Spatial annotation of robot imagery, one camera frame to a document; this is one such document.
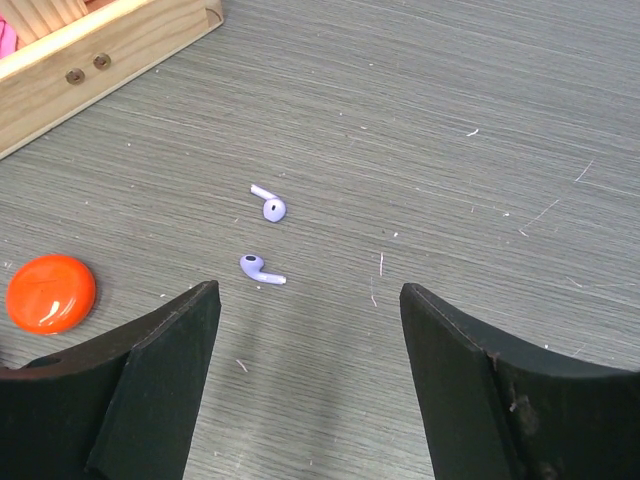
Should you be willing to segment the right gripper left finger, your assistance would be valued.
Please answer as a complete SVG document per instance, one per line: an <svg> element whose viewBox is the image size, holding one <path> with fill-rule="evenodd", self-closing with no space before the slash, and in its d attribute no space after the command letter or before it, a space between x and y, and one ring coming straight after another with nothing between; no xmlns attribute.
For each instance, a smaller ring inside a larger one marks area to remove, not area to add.
<svg viewBox="0 0 640 480"><path fill-rule="evenodd" d="M4 479L180 479L219 325L202 282L138 319L1 370Z"/></svg>

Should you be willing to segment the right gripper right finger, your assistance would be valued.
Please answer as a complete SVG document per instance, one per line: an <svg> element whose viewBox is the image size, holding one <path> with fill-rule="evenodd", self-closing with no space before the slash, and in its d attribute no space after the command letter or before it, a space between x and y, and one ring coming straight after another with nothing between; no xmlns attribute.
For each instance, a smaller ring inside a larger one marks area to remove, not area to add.
<svg viewBox="0 0 640 480"><path fill-rule="evenodd" d="M400 293L438 479L635 479L639 375L565 356L416 283Z"/></svg>

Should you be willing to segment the red earbud case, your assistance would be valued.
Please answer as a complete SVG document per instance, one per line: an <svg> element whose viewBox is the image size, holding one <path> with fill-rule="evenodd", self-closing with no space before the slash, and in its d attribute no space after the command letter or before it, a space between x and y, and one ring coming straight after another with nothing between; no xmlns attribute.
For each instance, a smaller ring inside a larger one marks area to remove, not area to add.
<svg viewBox="0 0 640 480"><path fill-rule="evenodd" d="M21 329L54 335L79 325L91 312L97 284L91 270L67 255L45 255L22 266L5 296L9 318Z"/></svg>

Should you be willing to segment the purple earbud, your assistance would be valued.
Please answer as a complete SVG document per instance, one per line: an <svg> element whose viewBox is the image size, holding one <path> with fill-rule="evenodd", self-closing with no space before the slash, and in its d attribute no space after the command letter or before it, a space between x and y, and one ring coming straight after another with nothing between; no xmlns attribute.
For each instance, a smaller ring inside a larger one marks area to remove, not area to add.
<svg viewBox="0 0 640 480"><path fill-rule="evenodd" d="M284 285L287 282L284 275L264 272L264 260L257 255L242 256L239 265L246 276L257 282L272 285Z"/></svg>
<svg viewBox="0 0 640 480"><path fill-rule="evenodd" d="M250 192L264 201L262 212L267 221L277 223L286 216L286 204L279 196L256 184L251 185Z"/></svg>

